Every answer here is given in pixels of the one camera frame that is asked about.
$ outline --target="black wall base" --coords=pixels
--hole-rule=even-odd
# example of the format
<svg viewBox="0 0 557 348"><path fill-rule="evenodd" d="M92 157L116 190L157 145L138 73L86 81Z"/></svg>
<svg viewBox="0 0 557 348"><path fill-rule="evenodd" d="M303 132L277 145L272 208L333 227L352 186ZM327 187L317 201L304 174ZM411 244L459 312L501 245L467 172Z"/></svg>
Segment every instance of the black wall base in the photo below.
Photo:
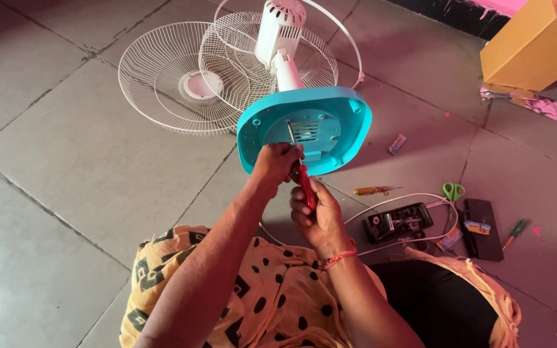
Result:
<svg viewBox="0 0 557 348"><path fill-rule="evenodd" d="M493 10L485 13L483 7L464 0L387 1L485 40L491 40L510 20Z"/></svg>

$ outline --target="red screwdriver handle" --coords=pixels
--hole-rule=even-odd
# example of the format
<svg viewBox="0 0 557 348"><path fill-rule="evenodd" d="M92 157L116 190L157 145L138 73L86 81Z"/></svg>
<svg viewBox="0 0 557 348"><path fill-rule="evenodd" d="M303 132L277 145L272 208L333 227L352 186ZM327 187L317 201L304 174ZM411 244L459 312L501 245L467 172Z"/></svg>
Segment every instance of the red screwdriver handle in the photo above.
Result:
<svg viewBox="0 0 557 348"><path fill-rule="evenodd" d="M311 183L309 182L309 176L306 174L306 166L304 164L298 167L298 176L300 179L300 187L305 192L306 205L315 210L317 208L317 202L315 202L315 194L311 189Z"/></svg>

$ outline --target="screwdriver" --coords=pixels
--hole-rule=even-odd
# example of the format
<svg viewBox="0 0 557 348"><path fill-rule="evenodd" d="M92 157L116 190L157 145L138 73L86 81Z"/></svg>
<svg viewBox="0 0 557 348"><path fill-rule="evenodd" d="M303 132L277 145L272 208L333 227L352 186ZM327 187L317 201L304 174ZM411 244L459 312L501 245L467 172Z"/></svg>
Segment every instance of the screwdriver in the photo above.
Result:
<svg viewBox="0 0 557 348"><path fill-rule="evenodd" d="M291 142L294 146L298 145L296 142L296 137L293 136L293 130L291 129L291 123L287 120L287 128L289 129L289 135L291 136ZM306 198L306 205L311 208L311 210L315 210L317 207L317 202L315 202L315 195L313 194L313 190L311 189L311 183L309 182L309 176L306 174L306 166L302 164L302 159L298 159L299 166L298 166L298 177L299 177L299 184L302 190L305 192Z"/></svg>
<svg viewBox="0 0 557 348"><path fill-rule="evenodd" d="M367 187L367 188L355 188L354 194L362 196L364 194L374 194L377 192L383 192L385 196L388 196L389 189L397 189L397 188L403 188L403 186L398 186L398 187L376 186L376 187Z"/></svg>
<svg viewBox="0 0 557 348"><path fill-rule="evenodd" d="M515 227L513 227L513 230L511 231L511 237L506 241L506 244L502 247L502 250L511 245L515 237L523 230L526 224L527 222L525 220L521 220L517 223L517 225L515 225Z"/></svg>

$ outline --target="fan guard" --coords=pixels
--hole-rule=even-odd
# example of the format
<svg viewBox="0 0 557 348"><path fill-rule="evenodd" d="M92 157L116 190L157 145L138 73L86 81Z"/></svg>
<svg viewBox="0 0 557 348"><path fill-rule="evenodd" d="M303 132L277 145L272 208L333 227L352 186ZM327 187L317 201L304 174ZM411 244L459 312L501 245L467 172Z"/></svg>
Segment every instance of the fan guard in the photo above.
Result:
<svg viewBox="0 0 557 348"><path fill-rule="evenodd" d="M277 92L276 75L255 56L261 13L237 12L217 19L205 31L199 51L201 74L225 103L244 112ZM337 62L326 44L304 29L293 58L305 87L335 86ZM212 83L218 75L223 81Z"/></svg>
<svg viewBox="0 0 557 348"><path fill-rule="evenodd" d="M120 86L130 104L168 130L226 133L235 131L242 114L213 92L227 86L221 76L199 70L199 49L211 25L180 22L156 28L136 39L120 60Z"/></svg>

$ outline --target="green screwdriver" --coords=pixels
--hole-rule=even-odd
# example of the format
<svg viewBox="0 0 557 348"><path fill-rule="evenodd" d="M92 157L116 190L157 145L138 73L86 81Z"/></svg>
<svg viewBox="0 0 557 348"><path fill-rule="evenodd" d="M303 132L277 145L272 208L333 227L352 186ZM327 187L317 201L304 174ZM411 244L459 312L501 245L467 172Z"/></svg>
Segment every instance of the green screwdriver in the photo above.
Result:
<svg viewBox="0 0 557 348"><path fill-rule="evenodd" d="M517 223L517 225L515 225L515 227L513 227L513 230L511 231L511 237L506 241L506 244L502 247L502 250L504 250L504 248L508 247L511 244L515 237L523 230L526 224L526 220L521 220Z"/></svg>

